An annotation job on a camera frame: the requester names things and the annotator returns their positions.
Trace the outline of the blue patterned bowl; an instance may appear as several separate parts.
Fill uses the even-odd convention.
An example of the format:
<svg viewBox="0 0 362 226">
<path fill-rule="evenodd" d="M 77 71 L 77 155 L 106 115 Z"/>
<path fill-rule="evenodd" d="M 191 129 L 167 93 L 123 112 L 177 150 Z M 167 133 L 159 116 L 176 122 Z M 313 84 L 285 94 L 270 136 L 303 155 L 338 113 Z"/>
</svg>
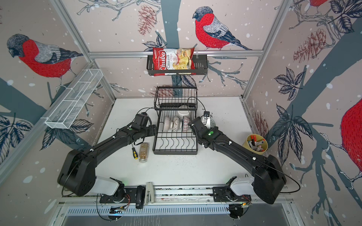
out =
<svg viewBox="0 0 362 226">
<path fill-rule="evenodd" d="M 188 116 L 183 116 L 183 129 L 182 132 L 188 132 L 190 127 L 189 127 L 189 123 L 190 123 L 190 118 Z"/>
</svg>

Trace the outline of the white ceramic bowl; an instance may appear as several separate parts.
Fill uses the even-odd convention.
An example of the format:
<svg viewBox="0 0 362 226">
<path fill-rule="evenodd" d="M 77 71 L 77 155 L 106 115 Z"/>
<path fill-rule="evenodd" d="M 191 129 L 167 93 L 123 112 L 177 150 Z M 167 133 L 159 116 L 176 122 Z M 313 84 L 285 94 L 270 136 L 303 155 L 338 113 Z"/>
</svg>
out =
<svg viewBox="0 0 362 226">
<path fill-rule="evenodd" d="M 188 117 L 190 118 L 190 111 L 186 105 L 182 105 L 177 110 L 177 115 L 179 118 Z"/>
</svg>

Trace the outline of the white brown patterned bowl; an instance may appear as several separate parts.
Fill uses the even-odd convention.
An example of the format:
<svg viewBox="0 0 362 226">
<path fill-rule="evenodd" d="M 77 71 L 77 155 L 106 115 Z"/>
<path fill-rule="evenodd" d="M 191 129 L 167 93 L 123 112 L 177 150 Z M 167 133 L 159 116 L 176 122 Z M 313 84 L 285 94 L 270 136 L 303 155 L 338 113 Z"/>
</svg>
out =
<svg viewBox="0 0 362 226">
<path fill-rule="evenodd" d="M 181 119 L 178 116 L 174 117 L 172 132 L 178 132 L 181 129 L 181 127 L 182 127 Z"/>
</svg>

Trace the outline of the grey green patterned bowl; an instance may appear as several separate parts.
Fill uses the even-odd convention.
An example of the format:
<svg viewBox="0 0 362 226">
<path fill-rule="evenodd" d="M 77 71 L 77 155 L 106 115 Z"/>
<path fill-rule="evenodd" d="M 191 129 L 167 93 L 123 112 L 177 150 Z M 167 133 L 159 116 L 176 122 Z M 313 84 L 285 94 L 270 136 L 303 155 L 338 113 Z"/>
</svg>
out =
<svg viewBox="0 0 362 226">
<path fill-rule="evenodd" d="M 215 121 L 212 119 L 212 117 L 208 116 L 202 116 L 201 117 L 201 122 L 203 123 L 204 126 L 206 126 L 208 129 L 211 129 L 213 127 L 216 126 Z"/>
</svg>

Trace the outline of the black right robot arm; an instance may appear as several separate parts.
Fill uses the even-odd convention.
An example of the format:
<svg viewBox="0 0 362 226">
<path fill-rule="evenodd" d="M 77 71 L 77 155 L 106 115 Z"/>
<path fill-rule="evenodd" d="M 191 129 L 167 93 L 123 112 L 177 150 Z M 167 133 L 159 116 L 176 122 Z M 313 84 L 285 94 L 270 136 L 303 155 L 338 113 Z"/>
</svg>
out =
<svg viewBox="0 0 362 226">
<path fill-rule="evenodd" d="M 208 129 L 199 117 L 188 126 L 200 145 L 228 156 L 246 169 L 254 177 L 255 194 L 265 203 L 274 204 L 287 182 L 276 157 L 265 157 L 246 149 L 228 138 L 217 126 Z"/>
</svg>

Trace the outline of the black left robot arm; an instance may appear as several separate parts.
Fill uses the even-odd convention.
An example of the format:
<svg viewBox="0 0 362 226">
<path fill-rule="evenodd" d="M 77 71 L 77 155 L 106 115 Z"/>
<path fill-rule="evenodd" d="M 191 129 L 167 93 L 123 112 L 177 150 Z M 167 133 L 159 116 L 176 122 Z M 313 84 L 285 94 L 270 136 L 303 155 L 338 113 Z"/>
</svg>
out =
<svg viewBox="0 0 362 226">
<path fill-rule="evenodd" d="M 117 129 L 116 133 L 99 144 L 80 151 L 74 149 L 65 158 L 57 182 L 77 196 L 89 193 L 98 181 L 96 167 L 114 152 L 135 144 L 138 139 L 153 137 L 156 125 L 147 113 L 137 114 L 128 125 Z"/>
</svg>

